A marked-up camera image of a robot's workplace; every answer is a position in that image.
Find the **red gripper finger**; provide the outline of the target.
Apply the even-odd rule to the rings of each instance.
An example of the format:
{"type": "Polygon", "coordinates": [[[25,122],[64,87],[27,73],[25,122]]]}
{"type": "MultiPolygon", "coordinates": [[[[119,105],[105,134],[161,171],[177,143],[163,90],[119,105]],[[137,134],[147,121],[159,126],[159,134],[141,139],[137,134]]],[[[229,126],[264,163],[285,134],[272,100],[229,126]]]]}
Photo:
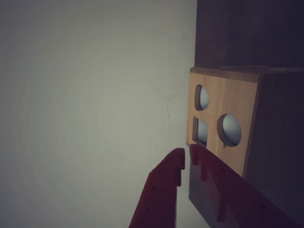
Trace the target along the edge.
{"type": "Polygon", "coordinates": [[[190,145],[189,199],[211,228],[299,228],[207,148],[190,145]]]}
{"type": "Polygon", "coordinates": [[[129,227],[175,228],[185,150],[172,150],[148,175],[129,227]]]}

